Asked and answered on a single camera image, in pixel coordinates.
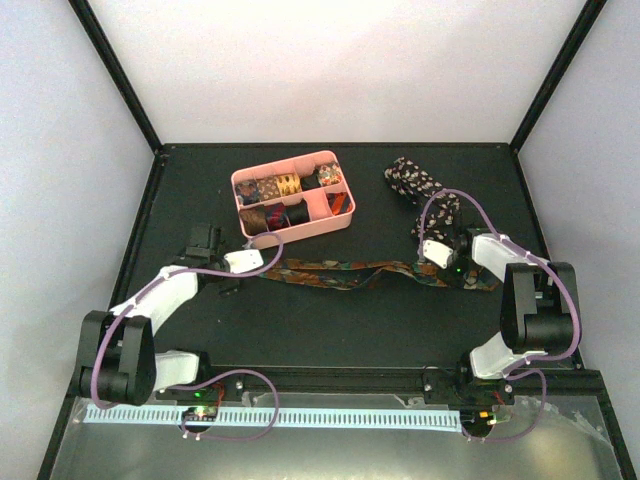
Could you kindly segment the brown green patterned tie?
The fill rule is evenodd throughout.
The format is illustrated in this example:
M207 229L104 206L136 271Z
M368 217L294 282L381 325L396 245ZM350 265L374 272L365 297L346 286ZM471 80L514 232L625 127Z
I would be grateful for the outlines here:
M443 269L430 262L401 261L342 262L285 259L260 278L306 287L351 291L372 288L384 274L399 275L419 285L491 292L499 285L496 276L484 267Z

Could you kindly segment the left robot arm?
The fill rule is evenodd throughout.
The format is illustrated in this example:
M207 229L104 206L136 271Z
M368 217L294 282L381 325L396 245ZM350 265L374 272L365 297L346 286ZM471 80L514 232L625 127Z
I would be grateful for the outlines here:
M228 272L219 227L197 224L185 249L160 269L151 284L109 311L93 310L83 319L71 378L71 392L103 408L140 406L154 392L179 385L193 399L214 388L203 356L180 350L156 351L160 327L216 277L197 268Z

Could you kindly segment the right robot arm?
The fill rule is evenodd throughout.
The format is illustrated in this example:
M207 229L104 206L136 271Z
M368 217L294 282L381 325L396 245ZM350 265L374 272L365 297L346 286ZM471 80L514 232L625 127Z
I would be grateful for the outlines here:
M582 339L574 267L519 252L507 236L468 229L454 240L452 266L477 266L502 283L499 331L462 355L454 388L476 403L504 386L511 372L534 360L571 356Z

